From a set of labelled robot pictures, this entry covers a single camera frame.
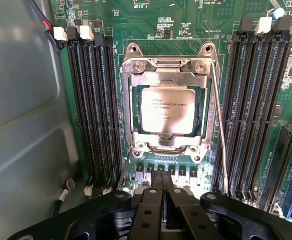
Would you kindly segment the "silver Intel CPU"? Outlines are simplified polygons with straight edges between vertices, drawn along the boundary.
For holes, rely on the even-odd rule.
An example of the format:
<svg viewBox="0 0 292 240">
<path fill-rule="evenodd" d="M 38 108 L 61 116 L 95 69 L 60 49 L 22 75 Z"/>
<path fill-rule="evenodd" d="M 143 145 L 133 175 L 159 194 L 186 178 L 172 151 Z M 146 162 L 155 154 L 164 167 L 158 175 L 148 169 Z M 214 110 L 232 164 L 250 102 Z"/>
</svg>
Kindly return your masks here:
<svg viewBox="0 0 292 240">
<path fill-rule="evenodd" d="M 140 134 L 195 137 L 201 134 L 205 90 L 196 86 L 132 87 L 133 130 Z"/>
</svg>

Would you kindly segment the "green motherboard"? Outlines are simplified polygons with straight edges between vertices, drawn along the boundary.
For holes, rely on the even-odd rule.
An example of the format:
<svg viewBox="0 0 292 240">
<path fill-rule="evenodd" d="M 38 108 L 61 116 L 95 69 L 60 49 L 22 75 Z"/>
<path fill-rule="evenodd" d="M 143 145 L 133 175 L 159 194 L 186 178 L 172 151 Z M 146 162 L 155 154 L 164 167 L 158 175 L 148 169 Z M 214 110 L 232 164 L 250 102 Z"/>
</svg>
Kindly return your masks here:
<svg viewBox="0 0 292 240">
<path fill-rule="evenodd" d="M 121 143 L 121 172 L 129 150 L 133 149 L 125 137 L 123 97 L 120 66 L 128 44 L 137 43 L 147 56 L 196 56 L 205 42 L 212 42 L 217 51 L 220 65 L 218 85 L 220 106 L 229 58 L 229 47 L 233 32 L 238 30 L 243 18 L 253 20 L 253 30 L 261 18 L 269 17 L 272 24 L 276 19 L 272 12 L 277 8 L 285 10 L 284 17 L 292 23 L 292 0 L 51 0 L 55 26 L 69 29 L 75 27 L 80 34 L 80 26 L 89 26 L 95 35 L 109 37 L 113 42 L 114 66 L 118 96 L 118 120 Z M 263 187 L 268 174 L 271 155 L 274 151 L 282 125 L 292 125 L 292 46 L 285 68 L 282 84 L 273 118 L 269 128 L 256 181 L 255 199 L 240 200 L 258 208 Z M 220 144 L 219 120 L 215 119 L 212 147 L 199 163 L 190 157 L 159 156 L 150 152 L 140 153 L 133 149 L 125 172 L 121 189 L 136 194 L 140 189 L 151 186 L 151 178 L 146 177 L 148 164 L 154 170 L 168 171 L 169 165 L 176 165 L 175 176 L 171 176 L 176 187 L 188 188 L 199 198 L 213 189 L 216 155 Z M 137 163 L 144 165 L 144 181 L 136 180 Z M 279 195 L 271 212 L 286 219 L 282 205 L 292 179 L 292 154 Z"/>
</svg>

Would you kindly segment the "black expansion slot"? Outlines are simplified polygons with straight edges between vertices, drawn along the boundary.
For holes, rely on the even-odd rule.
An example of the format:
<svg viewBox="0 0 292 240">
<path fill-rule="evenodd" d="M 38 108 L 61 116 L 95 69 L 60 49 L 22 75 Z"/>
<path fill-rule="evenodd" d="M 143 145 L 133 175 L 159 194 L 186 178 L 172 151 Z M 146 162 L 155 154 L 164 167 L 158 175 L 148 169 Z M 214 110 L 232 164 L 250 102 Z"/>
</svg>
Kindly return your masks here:
<svg viewBox="0 0 292 240">
<path fill-rule="evenodd" d="M 292 125 L 282 125 L 271 155 L 271 162 L 259 203 L 259 206 L 265 212 L 271 212 L 276 203 L 291 154 Z"/>
</svg>

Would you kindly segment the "RAM slot with white latches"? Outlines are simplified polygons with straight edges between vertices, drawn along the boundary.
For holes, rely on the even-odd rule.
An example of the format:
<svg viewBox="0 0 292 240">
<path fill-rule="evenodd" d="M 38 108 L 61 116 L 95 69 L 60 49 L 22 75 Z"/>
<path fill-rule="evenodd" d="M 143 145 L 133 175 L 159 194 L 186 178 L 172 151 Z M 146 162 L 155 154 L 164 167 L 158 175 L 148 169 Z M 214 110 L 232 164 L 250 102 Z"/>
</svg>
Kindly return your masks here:
<svg viewBox="0 0 292 240">
<path fill-rule="evenodd" d="M 52 27 L 53 40 L 61 53 L 66 81 L 71 120 L 75 134 L 81 173 L 86 185 L 92 188 L 98 179 L 94 164 L 91 120 L 89 115 L 89 92 L 87 90 L 87 73 L 84 50 L 90 41 L 80 39 L 75 27 Z"/>
<path fill-rule="evenodd" d="M 80 37 L 82 39 L 91 39 L 93 42 L 94 42 L 94 48 L 95 48 L 95 37 L 96 35 L 92 32 L 91 28 L 88 26 L 88 25 L 82 25 L 80 26 Z M 95 60 L 95 50 L 94 50 L 94 53 L 93 53 L 93 66 L 94 66 L 94 86 L 95 86 L 95 91 L 98 93 L 98 95 L 96 96 L 96 105 L 99 106 L 98 102 L 99 102 L 99 87 L 98 87 L 98 73 L 97 73 L 97 63 L 96 63 L 96 60 Z M 99 132 L 100 132 L 100 144 L 101 144 L 101 151 L 102 151 L 102 141 L 101 141 L 101 127 L 100 127 L 100 123 L 101 123 L 101 120 L 100 120 L 100 111 L 99 111 L 99 108 L 98 108 L 98 116 L 99 116 Z M 105 164 L 104 164 L 104 155 L 103 155 L 103 151 L 102 151 L 102 163 L 103 163 L 103 166 L 104 166 L 104 172 L 105 172 Z M 108 186 L 106 181 L 105 181 L 105 184 L 102 186 L 104 189 L 102 190 L 102 193 L 105 193 L 105 192 L 108 192 L 109 190 L 112 189 L 112 187 Z"/>
<path fill-rule="evenodd" d="M 265 34 L 269 47 L 262 75 L 263 85 L 254 115 L 255 122 L 250 132 L 248 152 L 245 154 L 245 169 L 238 186 L 239 192 L 248 200 L 256 198 L 254 184 L 292 46 L 292 23 L 287 17 L 278 18 L 275 24 L 272 24 L 270 17 L 260 18 L 255 34 Z"/>
<path fill-rule="evenodd" d="M 249 66 L 250 69 L 245 71 L 246 79 L 248 80 L 248 90 L 244 94 L 243 103 L 240 111 L 241 123 L 238 125 L 238 138 L 237 146 L 234 149 L 234 165 L 232 172 L 234 178 L 231 180 L 231 189 L 229 196 L 237 198 L 238 184 L 240 177 L 243 175 L 242 170 L 245 169 L 245 154 L 249 142 L 250 132 L 254 125 L 254 115 L 257 111 L 257 102 L 259 100 L 259 94 L 261 93 L 261 87 L 263 85 L 262 75 L 266 67 L 266 58 L 268 55 L 269 43 L 265 41 L 265 34 L 255 34 L 253 30 L 252 20 L 252 31 L 246 39 L 250 52 L 247 53 L 247 57 L 250 58 Z"/>
</svg>

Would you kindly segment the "long silver locking lever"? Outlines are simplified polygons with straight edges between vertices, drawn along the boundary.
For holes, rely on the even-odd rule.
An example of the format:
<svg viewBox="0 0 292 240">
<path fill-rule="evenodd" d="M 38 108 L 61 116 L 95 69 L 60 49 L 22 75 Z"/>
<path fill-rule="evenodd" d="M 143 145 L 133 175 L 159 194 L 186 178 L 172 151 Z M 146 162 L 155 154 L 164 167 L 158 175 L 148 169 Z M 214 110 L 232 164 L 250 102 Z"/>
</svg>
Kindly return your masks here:
<svg viewBox="0 0 292 240">
<path fill-rule="evenodd" d="M 216 71 L 216 63 L 215 61 L 210 61 L 210 73 L 212 74 L 211 78 L 213 81 L 213 88 L 215 93 L 215 101 L 216 101 L 216 108 L 218 113 L 218 120 L 219 120 L 219 129 L 220 129 L 220 141 L 221 141 L 221 149 L 222 149 L 222 170 L 223 170 L 223 193 L 228 194 L 228 175 L 227 175 L 227 166 L 226 166 L 226 144 L 225 144 L 225 136 L 224 136 L 224 128 L 223 128 L 223 118 L 222 118 L 222 110 L 220 106 L 219 100 L 219 91 L 218 91 L 218 82 L 217 80 L 219 77 L 217 76 Z"/>
</svg>

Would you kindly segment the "metal CPU socket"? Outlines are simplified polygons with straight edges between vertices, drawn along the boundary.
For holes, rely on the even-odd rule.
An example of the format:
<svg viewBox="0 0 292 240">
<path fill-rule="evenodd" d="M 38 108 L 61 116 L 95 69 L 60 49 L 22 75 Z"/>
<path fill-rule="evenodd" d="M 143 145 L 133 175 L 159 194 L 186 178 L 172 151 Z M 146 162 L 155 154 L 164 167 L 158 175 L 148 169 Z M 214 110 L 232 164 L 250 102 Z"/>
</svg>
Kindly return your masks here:
<svg viewBox="0 0 292 240">
<path fill-rule="evenodd" d="M 132 42 L 128 44 L 126 53 L 123 58 L 123 62 L 120 66 L 120 73 L 121 73 L 121 87 L 122 87 L 122 97 L 123 97 L 123 85 L 122 85 L 122 77 L 123 73 L 143 73 L 146 71 L 150 72 L 165 72 L 169 69 L 172 69 L 174 71 L 180 71 L 180 72 L 192 72 L 196 75 L 209 75 L 212 76 L 210 73 L 210 61 L 215 61 L 217 67 L 217 76 L 219 79 L 217 80 L 218 85 L 220 81 L 220 65 L 218 62 L 218 56 L 215 45 L 208 41 L 205 42 L 198 54 L 196 56 L 186 56 L 186 55 L 180 55 L 180 56 L 150 56 L 150 55 L 144 55 L 138 46 L 137 43 Z M 125 126 L 125 113 L 124 113 L 124 97 L 123 97 L 123 116 L 124 116 L 124 126 Z M 215 119 L 218 118 L 217 108 L 216 108 L 216 101 L 215 101 L 215 112 L 214 112 L 214 122 Z M 147 151 L 139 151 L 136 150 L 134 147 L 130 145 L 131 148 L 134 150 L 140 152 L 140 153 L 153 153 L 157 156 L 167 156 L 167 157 L 178 157 L 178 156 L 188 156 L 194 163 L 201 162 L 207 152 L 212 147 L 212 138 L 213 138 L 213 128 L 214 128 L 214 122 L 212 123 L 211 129 L 212 129 L 212 137 L 211 137 L 211 146 L 204 150 L 204 152 L 201 153 L 190 153 L 190 154 L 178 154 L 178 155 L 168 155 L 168 154 L 156 154 L 153 152 L 147 152 Z"/>
</svg>

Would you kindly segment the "blue capacitor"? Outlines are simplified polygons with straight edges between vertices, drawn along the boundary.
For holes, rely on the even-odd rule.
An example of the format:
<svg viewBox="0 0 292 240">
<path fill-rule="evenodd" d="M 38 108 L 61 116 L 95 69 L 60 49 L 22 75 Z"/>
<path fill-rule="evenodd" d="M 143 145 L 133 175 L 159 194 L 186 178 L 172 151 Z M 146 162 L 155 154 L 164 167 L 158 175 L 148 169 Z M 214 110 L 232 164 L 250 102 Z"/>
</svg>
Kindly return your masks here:
<svg viewBox="0 0 292 240">
<path fill-rule="evenodd" d="M 285 15 L 285 10 L 283 8 L 276 8 L 273 12 L 272 12 L 272 17 L 277 20 L 280 17 L 283 17 Z"/>
</svg>

